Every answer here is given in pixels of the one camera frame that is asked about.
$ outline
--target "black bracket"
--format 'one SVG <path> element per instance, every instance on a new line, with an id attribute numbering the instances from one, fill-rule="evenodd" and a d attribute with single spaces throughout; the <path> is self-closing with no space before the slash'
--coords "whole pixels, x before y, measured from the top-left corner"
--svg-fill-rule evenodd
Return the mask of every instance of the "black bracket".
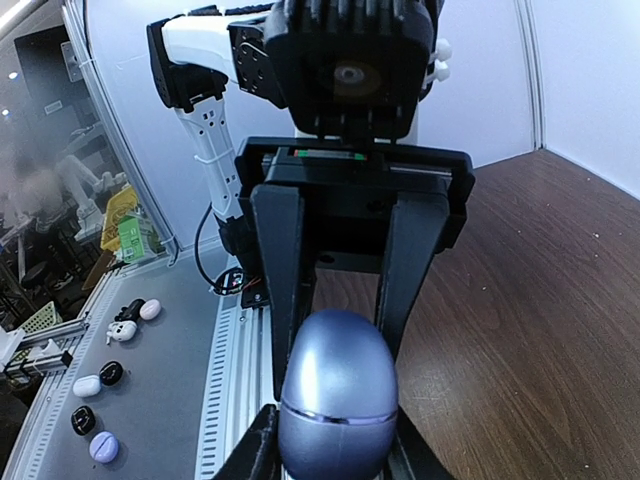
<path id="1" fill-rule="evenodd" d="M 229 25 L 238 85 L 240 90 L 269 100 L 278 108 L 286 108 L 271 61 L 264 51 L 263 25 L 264 20 Z"/>
<path id="2" fill-rule="evenodd" d="M 250 138 L 236 167 L 271 301 L 276 400 L 310 311 L 315 266 L 382 273 L 376 323 L 395 357 L 433 256 L 453 246 L 466 220 L 469 156 Z"/>
<path id="3" fill-rule="evenodd" d="M 278 415 L 275 405 L 265 405 L 212 480 L 279 479 L 282 460 L 278 453 Z M 398 411 L 396 436 L 384 479 L 455 480 L 402 408 Z"/>
<path id="4" fill-rule="evenodd" d="M 167 108 L 193 112 L 193 106 L 209 97 L 222 99 L 229 78 L 218 71 L 198 65 L 176 65 L 169 60 L 162 37 L 166 18 L 147 25 L 153 81 L 162 103 Z"/>

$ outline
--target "camera lens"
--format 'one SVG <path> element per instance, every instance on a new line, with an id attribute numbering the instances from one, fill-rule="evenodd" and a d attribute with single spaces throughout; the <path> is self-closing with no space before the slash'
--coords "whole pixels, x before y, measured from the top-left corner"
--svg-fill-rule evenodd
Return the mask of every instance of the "camera lens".
<path id="1" fill-rule="evenodd" d="M 349 86 L 360 85 L 367 78 L 363 69 L 353 65 L 338 65 L 333 73 L 333 77 L 337 82 Z"/>

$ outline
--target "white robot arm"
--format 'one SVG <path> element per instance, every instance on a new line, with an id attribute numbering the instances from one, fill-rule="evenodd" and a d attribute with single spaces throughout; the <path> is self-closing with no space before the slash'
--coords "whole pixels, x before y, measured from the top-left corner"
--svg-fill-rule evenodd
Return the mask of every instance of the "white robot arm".
<path id="1" fill-rule="evenodd" d="M 95 193 L 105 192 L 127 181 L 127 176 L 124 173 L 118 173 L 114 176 L 111 172 L 105 172 L 101 178 L 98 178 L 77 158 L 76 154 L 82 147 L 87 146 L 91 141 L 104 135 L 105 131 L 101 122 L 96 122 L 89 127 L 80 128 L 72 133 L 73 139 L 58 155 L 58 158 L 62 160 L 58 162 L 57 168 L 59 170 L 63 169 L 64 172 L 78 177 L 79 180 L 90 185 Z"/>
<path id="2" fill-rule="evenodd" d="M 93 199 L 82 188 L 82 182 L 91 187 L 95 193 L 102 193 L 110 188 L 124 183 L 127 179 L 124 173 L 115 177 L 105 172 L 101 178 L 82 163 L 75 155 L 66 155 L 56 165 L 56 173 L 62 179 L 67 191 L 78 204 L 78 224 L 80 231 L 76 233 L 77 241 L 82 241 L 102 230 L 104 215 Z"/>
<path id="3" fill-rule="evenodd" d="M 166 60 L 174 65 L 197 65 L 218 72 L 233 83 L 239 83 L 234 61 L 235 45 L 229 38 L 229 26 L 236 22 L 261 22 L 266 13 L 249 13 L 233 16 L 187 15 L 167 21 L 161 27 Z M 264 55 L 251 42 L 243 42 L 241 48 L 252 49 L 256 55 Z M 435 62 L 434 73 L 425 76 L 424 86 L 435 80 L 449 77 L 446 60 L 451 57 L 451 46 L 446 40 L 438 40 L 430 63 Z M 241 88 L 256 93 L 251 86 Z M 236 200 L 240 190 L 234 166 L 235 150 L 231 143 L 225 119 L 224 98 L 216 96 L 193 99 L 192 110 L 174 107 L 195 146 L 195 159 L 206 172 L 211 205 L 219 222 L 240 218 L 242 211 Z"/>

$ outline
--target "zip tie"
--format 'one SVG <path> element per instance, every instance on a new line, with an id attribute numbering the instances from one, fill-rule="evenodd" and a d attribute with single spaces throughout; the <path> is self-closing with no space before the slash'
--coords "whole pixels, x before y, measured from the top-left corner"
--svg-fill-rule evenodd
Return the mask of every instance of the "zip tie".
<path id="1" fill-rule="evenodd" d="M 34 358 L 33 359 L 33 369 L 38 372 L 38 374 L 44 378 L 44 374 L 40 371 L 40 369 L 38 368 L 38 358 Z"/>
<path id="2" fill-rule="evenodd" d="M 167 238 L 166 240 L 162 240 L 160 242 L 160 245 L 166 245 L 167 243 L 171 243 L 176 239 L 175 235 L 171 235 L 169 238 Z"/>
<path id="3" fill-rule="evenodd" d="M 81 62 L 78 64 L 78 68 L 82 68 L 85 67 L 86 65 L 88 65 L 89 63 L 95 63 L 96 59 L 95 58 L 90 58 L 89 60 L 86 60 L 84 62 Z"/>

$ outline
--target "cable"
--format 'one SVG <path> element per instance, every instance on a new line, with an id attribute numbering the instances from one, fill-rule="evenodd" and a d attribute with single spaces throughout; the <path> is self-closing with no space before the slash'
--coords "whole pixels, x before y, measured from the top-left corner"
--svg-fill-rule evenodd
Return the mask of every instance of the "cable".
<path id="1" fill-rule="evenodd" d="M 224 16 L 230 17 L 235 15 L 248 15 L 250 13 L 268 12 L 271 10 L 273 5 L 273 3 L 265 3 L 262 5 L 249 5 L 247 7 L 229 8 L 224 11 Z"/>
<path id="2" fill-rule="evenodd" d="M 217 280 L 213 280 L 209 275 L 207 275 L 207 272 L 205 272 L 204 267 L 202 266 L 202 262 L 200 261 L 200 236 L 202 235 L 202 229 L 204 228 L 204 224 L 207 222 L 207 218 L 209 218 L 209 215 L 211 214 L 212 210 L 213 210 L 213 207 L 210 203 L 209 206 L 207 207 L 207 210 L 204 212 L 202 219 L 200 220 L 198 229 L 196 230 L 196 238 L 195 238 L 195 245 L 194 245 L 196 266 L 198 267 L 198 271 L 200 272 L 200 275 L 202 276 L 202 278 L 204 278 L 204 280 L 213 287 L 213 291 L 217 295 L 220 295 L 220 296 L 237 295 L 241 293 L 244 290 L 244 288 L 247 287 L 249 284 L 251 284 L 251 282 L 253 282 L 255 279 L 252 279 L 251 282 L 247 282 L 246 281 L 247 276 L 244 273 L 244 271 L 239 267 L 233 267 L 222 272 Z M 242 275 L 242 280 L 236 285 L 232 285 L 231 287 L 226 287 L 224 285 L 224 279 L 232 275 L 234 276 Z"/>
<path id="3" fill-rule="evenodd" d="M 89 9 L 88 0 L 82 0 L 82 23 L 84 24 L 84 43 L 89 53 L 89 58 L 93 58 L 91 51 L 91 40 L 89 39 Z"/>
<path id="4" fill-rule="evenodd" d="M 249 283 L 247 283 L 243 288 L 242 291 L 245 291 L 247 288 L 249 287 L 253 287 L 254 285 L 257 285 L 258 283 L 260 283 L 262 281 L 261 278 L 259 277 L 254 277 L 253 280 L 251 280 Z"/>

